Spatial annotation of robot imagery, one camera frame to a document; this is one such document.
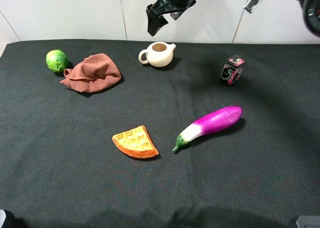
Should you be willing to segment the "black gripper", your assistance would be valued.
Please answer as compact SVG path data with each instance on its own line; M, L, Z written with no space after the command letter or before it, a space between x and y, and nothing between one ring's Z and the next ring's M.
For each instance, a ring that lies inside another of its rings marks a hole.
M163 14L170 14L173 20L177 20L187 9L196 4L196 0L161 0L162 4L150 4L146 8L147 32L153 37L168 21Z

